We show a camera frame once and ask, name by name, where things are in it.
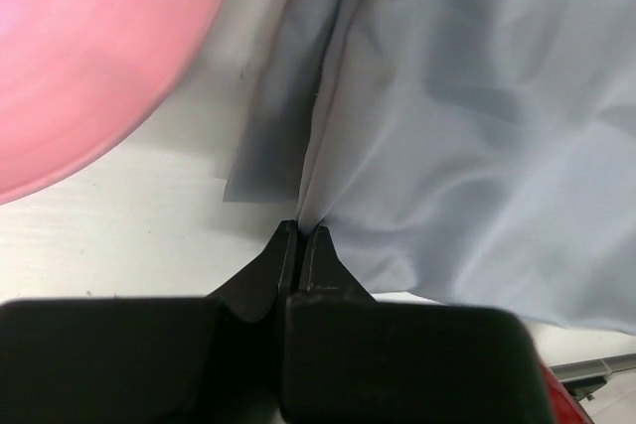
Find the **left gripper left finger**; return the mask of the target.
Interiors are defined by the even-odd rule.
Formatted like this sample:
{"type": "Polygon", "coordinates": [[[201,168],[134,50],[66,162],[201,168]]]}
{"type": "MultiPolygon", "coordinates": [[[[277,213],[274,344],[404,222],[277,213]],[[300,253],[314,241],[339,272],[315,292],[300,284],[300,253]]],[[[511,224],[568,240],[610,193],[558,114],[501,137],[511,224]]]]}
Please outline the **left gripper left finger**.
{"type": "Polygon", "coordinates": [[[296,224],[200,297],[20,300],[1,308],[5,423],[188,423],[276,364],[273,313],[296,224]]]}

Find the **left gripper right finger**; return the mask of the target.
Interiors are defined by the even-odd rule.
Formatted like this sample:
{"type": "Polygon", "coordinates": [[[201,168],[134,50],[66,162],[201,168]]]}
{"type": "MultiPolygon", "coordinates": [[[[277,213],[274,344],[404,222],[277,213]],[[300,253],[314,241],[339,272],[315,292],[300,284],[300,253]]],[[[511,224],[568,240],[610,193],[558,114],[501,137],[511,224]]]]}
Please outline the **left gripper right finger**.
{"type": "Polygon", "coordinates": [[[525,326],[497,309],[381,302],[314,229],[287,298],[280,410],[289,423],[551,423],[525,326]]]}

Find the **red mug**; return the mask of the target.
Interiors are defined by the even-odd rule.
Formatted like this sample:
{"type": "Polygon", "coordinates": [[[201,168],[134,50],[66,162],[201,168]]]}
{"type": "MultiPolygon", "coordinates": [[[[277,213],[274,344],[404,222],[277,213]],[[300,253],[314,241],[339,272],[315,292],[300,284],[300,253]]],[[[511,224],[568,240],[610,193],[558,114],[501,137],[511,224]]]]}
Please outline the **red mug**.
{"type": "Polygon", "coordinates": [[[557,424],[593,424],[582,406],[568,393],[553,372],[542,365],[557,424]]]}

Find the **grey cloth placemat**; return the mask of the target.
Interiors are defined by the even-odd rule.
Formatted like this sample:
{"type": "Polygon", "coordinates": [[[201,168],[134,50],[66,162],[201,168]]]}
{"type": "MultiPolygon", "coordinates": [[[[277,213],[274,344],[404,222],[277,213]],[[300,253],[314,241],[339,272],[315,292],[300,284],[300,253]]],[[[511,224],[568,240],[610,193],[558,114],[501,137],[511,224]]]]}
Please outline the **grey cloth placemat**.
{"type": "Polygon", "coordinates": [[[635,330],[635,0],[287,0],[225,189],[374,293],[635,330]]]}

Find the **pink plastic plate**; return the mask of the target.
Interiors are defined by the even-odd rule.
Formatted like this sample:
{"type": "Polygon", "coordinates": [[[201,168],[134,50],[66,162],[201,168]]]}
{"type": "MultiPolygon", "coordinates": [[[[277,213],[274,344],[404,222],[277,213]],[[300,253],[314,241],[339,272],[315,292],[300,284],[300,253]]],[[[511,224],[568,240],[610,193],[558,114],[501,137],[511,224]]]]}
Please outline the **pink plastic plate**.
{"type": "Polygon", "coordinates": [[[223,0],[1,0],[1,200],[87,166],[198,54],[223,0]]]}

